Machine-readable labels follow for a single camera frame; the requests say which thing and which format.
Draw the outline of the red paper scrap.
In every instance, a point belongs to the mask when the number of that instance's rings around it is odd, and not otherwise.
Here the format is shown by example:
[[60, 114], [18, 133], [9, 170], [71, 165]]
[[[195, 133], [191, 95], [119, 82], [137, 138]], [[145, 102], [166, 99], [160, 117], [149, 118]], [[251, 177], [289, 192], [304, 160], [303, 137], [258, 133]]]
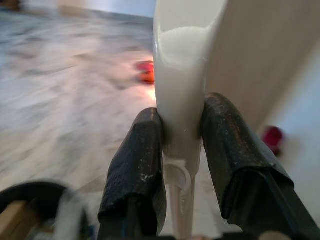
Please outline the red paper scrap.
[[276, 126], [267, 126], [262, 135], [262, 141], [276, 157], [281, 154], [284, 139], [283, 131]]
[[135, 64], [135, 69], [139, 71], [138, 78], [141, 82], [146, 84], [155, 83], [153, 61], [139, 61]]

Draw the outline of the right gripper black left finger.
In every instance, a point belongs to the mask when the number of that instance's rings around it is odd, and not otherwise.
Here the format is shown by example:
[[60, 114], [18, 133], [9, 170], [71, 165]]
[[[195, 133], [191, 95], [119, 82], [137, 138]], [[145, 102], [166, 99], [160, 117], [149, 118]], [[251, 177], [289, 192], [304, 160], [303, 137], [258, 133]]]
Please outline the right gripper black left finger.
[[153, 239], [161, 232], [167, 213], [162, 146], [161, 118], [146, 108], [109, 165], [97, 240]]

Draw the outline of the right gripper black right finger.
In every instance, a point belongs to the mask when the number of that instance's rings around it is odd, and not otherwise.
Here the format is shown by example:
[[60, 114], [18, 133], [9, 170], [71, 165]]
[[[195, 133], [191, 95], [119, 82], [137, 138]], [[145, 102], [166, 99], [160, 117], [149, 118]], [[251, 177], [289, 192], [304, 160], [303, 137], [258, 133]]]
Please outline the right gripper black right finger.
[[320, 228], [273, 152], [223, 95], [204, 101], [201, 135], [220, 213], [244, 233], [320, 240]]

